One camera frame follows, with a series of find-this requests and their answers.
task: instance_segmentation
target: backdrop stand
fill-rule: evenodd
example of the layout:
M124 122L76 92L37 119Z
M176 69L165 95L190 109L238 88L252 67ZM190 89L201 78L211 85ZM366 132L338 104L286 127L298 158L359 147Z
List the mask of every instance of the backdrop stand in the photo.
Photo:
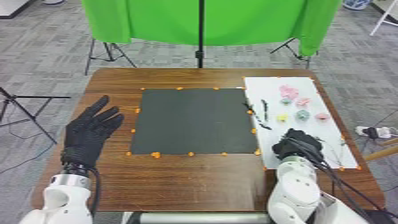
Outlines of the backdrop stand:
M133 64L133 61L131 61L128 55L124 54L124 51L121 50L121 47L117 46L115 43L105 43L103 42L105 53L107 53L108 58L92 57L94 47L96 47L96 39L92 38L92 41L91 41L91 50L89 50L89 58L87 58L87 65L85 65L85 73L83 73L85 76L89 75L91 61L92 60L101 60L101 61L107 61L107 62L115 62L117 59L124 57L126 60L128 60L128 63L137 68L137 66ZM121 54L117 57L114 57L114 50L117 50L119 51L119 54Z
M295 53L291 47L290 47L290 42L291 42L295 39L297 39L297 38L290 38L290 40L282 43L282 45L272 50L270 54L274 54L274 53L281 50L281 48L286 47L286 48L290 49L290 51L291 51L291 54L293 54L295 58L297 58L300 61L306 61L306 62L307 62L307 63L306 63L306 69L309 69L311 56L306 57L306 56L298 55L298 54Z
M202 68L202 59L204 59L204 0L199 0L199 49L195 51L197 58L197 68Z
M46 107L50 101L53 99L69 99L71 97L67 97L67 96L16 96L16 95L11 95L7 93L7 91L5 91L5 89L2 87L0 87L0 94L5 97L3 107L2 107L2 111L0 111L0 128L5 127L5 126L11 126L12 124L19 124L19 123L23 123L27 121L32 121L34 124L35 124L35 126L37 126L37 128L39 128L39 130L41 130L41 132L43 132L43 134L50 138L51 142L57 144L57 141L55 141L51 135L48 134L44 128L41 127L35 118L37 118L37 116L41 114L41 111L44 110L44 107ZM19 102L16 101L16 99L46 99L46 102L44 102L44 104L43 104L43 106L41 106L41 108L39 108L39 110L37 110L37 112L35 112L34 115L30 114L28 110L21 106ZM14 121L14 122L7 123L7 124L2 124L2 120L3 120L3 115L5 115L5 110L7 110L9 103L12 103L14 104L14 107L21 110L27 118L21 119L19 121Z

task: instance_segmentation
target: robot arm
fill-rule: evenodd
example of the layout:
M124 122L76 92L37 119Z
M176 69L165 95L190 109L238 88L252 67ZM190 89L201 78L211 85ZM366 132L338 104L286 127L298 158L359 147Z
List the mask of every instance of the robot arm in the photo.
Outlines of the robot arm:
M91 224L92 216L87 209L91 197L91 180L75 174L59 174L44 189L44 207L34 210L19 224Z
M44 189L44 207L27 214L19 224L92 223L94 211L87 209L89 170L94 170L105 140L124 119L123 114L115 115L119 112L115 107L98 114L107 103L108 97L103 96L66 127L62 172L51 177Z
M281 165L268 200L270 217L277 224L306 223L311 215L314 224L368 224L338 198L318 188L313 163L323 160L320 150L322 145L314 138L291 129L286 138L274 146Z

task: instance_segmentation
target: black robotic glove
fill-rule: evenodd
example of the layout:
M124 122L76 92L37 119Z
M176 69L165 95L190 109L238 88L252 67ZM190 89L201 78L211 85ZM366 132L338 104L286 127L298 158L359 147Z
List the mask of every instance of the black robotic glove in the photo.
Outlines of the black robotic glove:
M98 114L107 104L108 96L103 96L66 126L66 148L60 154L60 161L62 163L82 164L87 168L96 167L105 140L121 127L124 120L123 114L117 114L117 107L112 107Z
M298 155L313 162L323 161L320 141L304 131L297 131L293 128L288 130L281 142L272 146L272 150L281 160L288 156Z

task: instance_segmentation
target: black mat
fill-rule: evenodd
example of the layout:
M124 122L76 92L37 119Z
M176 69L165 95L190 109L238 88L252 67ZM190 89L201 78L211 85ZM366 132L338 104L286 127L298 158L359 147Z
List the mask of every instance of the black mat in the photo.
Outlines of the black mat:
M240 89L146 90L135 126L135 154L254 153L258 148Z

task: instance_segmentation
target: black strap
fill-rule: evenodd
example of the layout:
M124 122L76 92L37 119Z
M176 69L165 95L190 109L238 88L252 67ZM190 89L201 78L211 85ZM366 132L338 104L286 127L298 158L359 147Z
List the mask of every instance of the black strap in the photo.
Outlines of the black strap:
M144 212L133 212L126 224L140 224L140 216Z

